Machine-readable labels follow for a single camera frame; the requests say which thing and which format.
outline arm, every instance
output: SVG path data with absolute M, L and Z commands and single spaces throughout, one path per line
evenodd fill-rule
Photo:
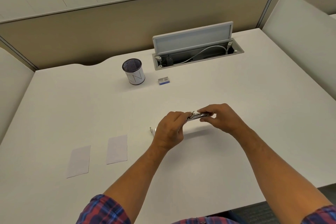
M 308 180 L 276 154 L 227 104 L 209 105 L 198 112 L 216 113 L 202 118 L 231 134 L 241 145 L 259 187 L 281 223 L 301 223 L 307 215 L 332 203 Z
M 170 112 L 157 126 L 149 149 L 106 191 L 118 202 L 132 223 L 144 203 L 149 185 L 166 153 L 183 140 L 183 125 L 190 113 Z

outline open cable compartment lid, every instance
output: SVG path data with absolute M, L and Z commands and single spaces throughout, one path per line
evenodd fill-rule
M 231 40 L 233 21 L 193 28 L 153 37 L 157 56 L 204 46 L 225 43 Z

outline paper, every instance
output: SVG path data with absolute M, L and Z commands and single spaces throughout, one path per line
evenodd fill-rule
M 112 137 L 107 143 L 106 165 L 127 161 L 127 135 Z
M 91 145 L 74 149 L 71 152 L 66 177 L 74 177 L 89 172 Z

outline pen holder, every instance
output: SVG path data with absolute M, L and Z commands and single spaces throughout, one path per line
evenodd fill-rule
M 145 74 L 142 70 L 142 63 L 139 59 L 128 59 L 122 66 L 130 84 L 138 85 L 144 82 Z

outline plaid shirt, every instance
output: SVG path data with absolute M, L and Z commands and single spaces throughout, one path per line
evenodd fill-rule
M 120 204 L 105 195 L 97 195 L 80 214 L 76 224 L 131 224 Z M 238 224 L 221 217 L 201 217 L 181 220 L 174 224 Z M 334 205 L 318 209 L 303 219 L 301 224 L 336 224 Z

